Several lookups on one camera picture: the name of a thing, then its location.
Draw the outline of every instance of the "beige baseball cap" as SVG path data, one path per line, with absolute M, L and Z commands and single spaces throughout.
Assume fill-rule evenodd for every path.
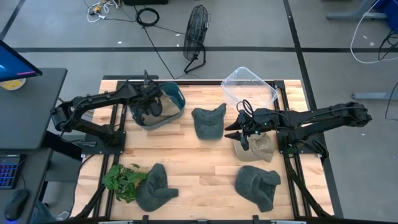
M 236 156 L 240 161 L 265 160 L 271 162 L 274 155 L 274 143 L 267 133 L 252 134 L 248 137 L 249 150 L 242 148 L 241 142 L 233 140 Z
M 180 108 L 178 108 L 178 106 L 173 102 L 171 97 L 167 95 L 163 90 L 162 92 L 163 95 L 159 98 L 160 102 L 162 103 L 162 113 L 159 116 L 145 113 L 141 115 L 142 118 L 144 118 L 144 124 L 146 126 L 155 125 L 180 112 Z

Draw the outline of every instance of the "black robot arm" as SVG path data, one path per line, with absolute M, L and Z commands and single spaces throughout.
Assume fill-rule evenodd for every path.
M 316 133 L 340 126 L 363 127 L 372 120 L 363 105 L 353 102 L 305 112 L 266 108 L 253 111 L 248 101 L 244 100 L 242 104 L 244 110 L 239 110 L 236 121 L 225 128 L 226 131 L 242 130 L 242 133 L 237 131 L 225 137 L 241 141 L 244 150 L 249 149 L 247 137 L 252 134 L 282 131 L 286 134 L 287 143 L 296 144 Z
M 113 130 L 108 124 L 100 126 L 82 119 L 81 116 L 88 110 L 116 104 L 138 106 L 146 113 L 158 116 L 162 112 L 162 105 L 159 100 L 162 94 L 163 92 L 157 83 L 132 85 L 126 82 L 114 92 L 108 93 L 106 91 L 98 95 L 78 96 L 71 101 L 60 104 L 51 112 L 52 121 L 57 131 L 81 131 L 98 136 L 107 146 L 115 146 L 119 144 L 119 133 L 117 131 Z

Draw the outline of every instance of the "electric fan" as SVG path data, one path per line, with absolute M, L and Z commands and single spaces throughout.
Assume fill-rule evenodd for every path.
M 205 41 L 207 28 L 207 9 L 202 5 L 194 7 L 188 21 L 184 40 L 184 57 L 190 61 L 190 63 L 184 69 L 185 73 L 200 68 L 206 64 L 206 50 L 203 42 Z M 203 51 L 203 63 L 194 68 L 188 69 L 192 62 L 198 60 L 201 50 Z

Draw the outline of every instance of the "keyboard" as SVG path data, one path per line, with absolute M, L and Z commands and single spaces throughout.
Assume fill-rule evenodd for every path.
M 0 155 L 0 190 L 14 189 L 21 155 Z

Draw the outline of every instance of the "plastic bin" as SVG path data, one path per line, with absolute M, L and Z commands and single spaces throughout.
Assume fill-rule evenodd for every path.
M 278 97 L 273 87 L 245 67 L 236 69 L 221 83 L 221 87 L 225 102 L 233 108 L 242 100 L 248 100 L 254 110 L 267 108 Z
M 170 118 L 167 118 L 164 121 L 161 121 L 161 122 L 155 124 L 155 125 L 152 125 L 152 126 L 141 126 L 143 129 L 145 129 L 147 131 L 152 131 L 152 130 L 157 129 L 157 128 L 159 128 L 159 127 L 161 127 L 161 126 L 163 126 L 163 125 L 165 125 L 165 124 L 167 124 L 167 123 L 169 123 L 169 122 L 171 122 L 171 121 L 173 121 L 175 119 L 179 119 L 182 116 L 183 112 L 184 112 L 185 98 L 182 95 L 182 92 L 181 92 L 180 88 L 178 87 L 178 85 L 176 83 L 174 83 L 174 82 L 168 82 L 168 83 L 165 83 L 161 87 L 161 89 L 167 95 L 170 96 L 170 99 L 173 101 L 173 103 L 175 103 L 178 106 L 178 108 L 180 109 L 180 112 L 178 114 L 170 117 Z M 135 108 L 135 107 L 131 106 L 130 110 L 131 110 L 131 112 L 133 114 L 134 114 L 134 112 L 137 113 L 137 108 Z

